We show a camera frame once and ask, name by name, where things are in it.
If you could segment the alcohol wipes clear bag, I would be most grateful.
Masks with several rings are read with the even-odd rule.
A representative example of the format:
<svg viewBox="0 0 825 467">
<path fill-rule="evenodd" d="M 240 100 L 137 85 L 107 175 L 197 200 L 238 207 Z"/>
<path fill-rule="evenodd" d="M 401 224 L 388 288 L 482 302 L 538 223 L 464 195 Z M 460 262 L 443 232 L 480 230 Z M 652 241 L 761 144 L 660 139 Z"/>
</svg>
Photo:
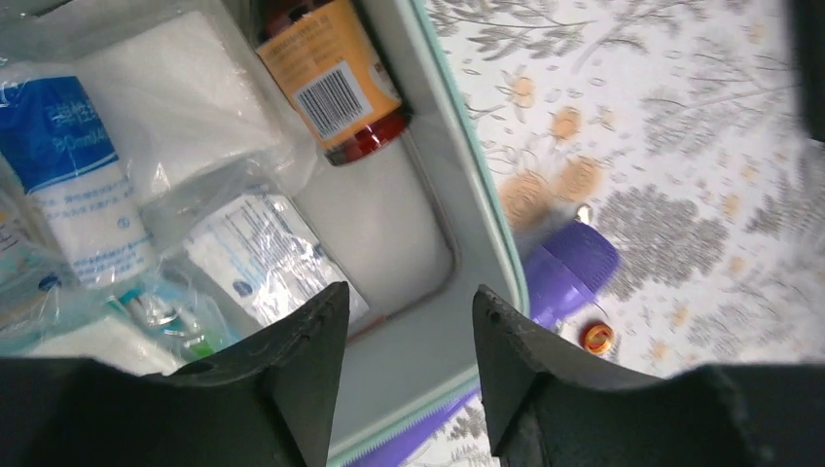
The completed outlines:
<svg viewBox="0 0 825 467">
<path fill-rule="evenodd" d="M 348 280 L 283 195 L 235 197 L 197 223 L 184 246 L 192 263 L 262 327 Z"/>
</svg>

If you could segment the teal item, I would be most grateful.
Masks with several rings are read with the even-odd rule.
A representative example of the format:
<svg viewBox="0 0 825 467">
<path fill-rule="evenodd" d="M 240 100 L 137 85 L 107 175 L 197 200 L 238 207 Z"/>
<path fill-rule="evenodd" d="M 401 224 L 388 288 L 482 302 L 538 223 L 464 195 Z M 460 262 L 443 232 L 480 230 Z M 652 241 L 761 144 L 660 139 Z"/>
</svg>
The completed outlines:
<svg viewBox="0 0 825 467">
<path fill-rule="evenodd" d="M 209 295 L 159 275 L 146 274 L 118 284 L 106 303 L 186 362 L 237 342 L 236 333 Z"/>
</svg>

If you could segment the mint green medicine kit case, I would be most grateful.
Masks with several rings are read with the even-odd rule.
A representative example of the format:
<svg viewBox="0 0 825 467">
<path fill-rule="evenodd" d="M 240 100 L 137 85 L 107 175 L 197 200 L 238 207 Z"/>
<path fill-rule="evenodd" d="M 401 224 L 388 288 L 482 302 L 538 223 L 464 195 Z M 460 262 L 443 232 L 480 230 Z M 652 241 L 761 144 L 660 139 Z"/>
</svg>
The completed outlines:
<svg viewBox="0 0 825 467">
<path fill-rule="evenodd" d="M 1 89 L 10 78 L 80 81 L 74 69 L 78 59 L 203 11 L 238 32 L 287 100 L 257 54 L 258 2 L 5 1 Z M 209 295 L 236 333 L 236 343 L 268 326 L 245 314 L 187 256 L 186 238 L 206 216 L 239 195 L 283 195 L 343 270 L 349 319 L 322 466 L 342 466 L 377 447 L 476 381 L 471 314 L 480 287 L 491 287 L 515 305 L 526 300 L 515 244 L 422 6 L 351 2 L 411 116 L 400 137 L 362 160 L 335 166 L 287 100 L 315 154 L 311 176 L 297 193 L 282 190 L 262 158 L 248 155 L 148 204 L 136 198 L 157 259 L 131 280 L 154 274 Z M 169 376 L 198 361 L 174 356 L 107 305 L 121 283 L 102 289 L 80 284 L 1 154 L 2 192 L 23 209 L 44 246 L 61 261 L 68 324 L 25 353 L 1 354 L 1 362 L 89 358 L 142 377 Z"/>
</svg>

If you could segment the gauze pads clear bag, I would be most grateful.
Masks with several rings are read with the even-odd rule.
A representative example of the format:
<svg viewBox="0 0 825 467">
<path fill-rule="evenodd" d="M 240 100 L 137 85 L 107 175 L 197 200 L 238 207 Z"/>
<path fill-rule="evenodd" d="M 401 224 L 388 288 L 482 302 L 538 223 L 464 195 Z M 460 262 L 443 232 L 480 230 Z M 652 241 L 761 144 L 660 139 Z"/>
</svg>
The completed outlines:
<svg viewBox="0 0 825 467">
<path fill-rule="evenodd" d="M 167 20 L 74 69 L 140 204 L 248 155 L 289 194 L 311 176 L 302 122 L 238 32 L 212 15 Z"/>
</svg>

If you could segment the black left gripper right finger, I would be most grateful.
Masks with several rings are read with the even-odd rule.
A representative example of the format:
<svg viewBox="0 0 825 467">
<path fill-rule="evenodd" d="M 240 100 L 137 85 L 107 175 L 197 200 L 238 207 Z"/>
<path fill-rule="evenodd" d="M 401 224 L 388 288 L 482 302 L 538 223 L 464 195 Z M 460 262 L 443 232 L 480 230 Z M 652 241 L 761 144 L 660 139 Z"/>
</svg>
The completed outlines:
<svg viewBox="0 0 825 467">
<path fill-rule="evenodd" d="M 473 300 L 492 454 L 504 466 L 820 466 L 820 364 L 658 378 L 590 355 L 487 287 Z"/>
</svg>

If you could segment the brown bottle orange cap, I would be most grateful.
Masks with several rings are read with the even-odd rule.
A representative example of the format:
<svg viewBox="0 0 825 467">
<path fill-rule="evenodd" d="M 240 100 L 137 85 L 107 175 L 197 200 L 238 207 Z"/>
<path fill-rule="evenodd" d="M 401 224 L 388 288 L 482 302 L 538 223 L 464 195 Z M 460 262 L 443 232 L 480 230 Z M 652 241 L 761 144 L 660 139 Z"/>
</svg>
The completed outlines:
<svg viewBox="0 0 825 467">
<path fill-rule="evenodd" d="M 355 5 L 260 1 L 257 54 L 330 164 L 392 143 L 411 116 Z"/>
</svg>

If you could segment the white bandage roll blue label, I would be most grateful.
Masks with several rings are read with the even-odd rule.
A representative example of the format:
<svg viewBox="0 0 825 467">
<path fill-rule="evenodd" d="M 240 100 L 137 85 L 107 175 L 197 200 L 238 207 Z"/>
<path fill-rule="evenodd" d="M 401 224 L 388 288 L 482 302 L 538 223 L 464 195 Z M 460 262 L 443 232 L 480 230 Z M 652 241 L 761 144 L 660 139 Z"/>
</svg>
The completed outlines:
<svg viewBox="0 0 825 467">
<path fill-rule="evenodd" d="M 77 77 L 4 82 L 1 154 L 82 286 L 127 282 L 156 261 L 135 190 Z"/>
</svg>

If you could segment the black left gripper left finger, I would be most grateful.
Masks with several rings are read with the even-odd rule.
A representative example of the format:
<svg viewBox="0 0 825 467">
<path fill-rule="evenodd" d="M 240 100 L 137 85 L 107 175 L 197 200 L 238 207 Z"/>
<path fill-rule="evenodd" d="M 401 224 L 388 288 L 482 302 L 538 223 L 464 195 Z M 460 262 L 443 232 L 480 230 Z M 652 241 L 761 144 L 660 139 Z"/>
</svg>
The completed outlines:
<svg viewBox="0 0 825 467">
<path fill-rule="evenodd" d="M 264 330 L 172 375 L 89 358 L 1 362 L 5 466 L 322 466 L 349 288 L 326 287 Z"/>
</svg>

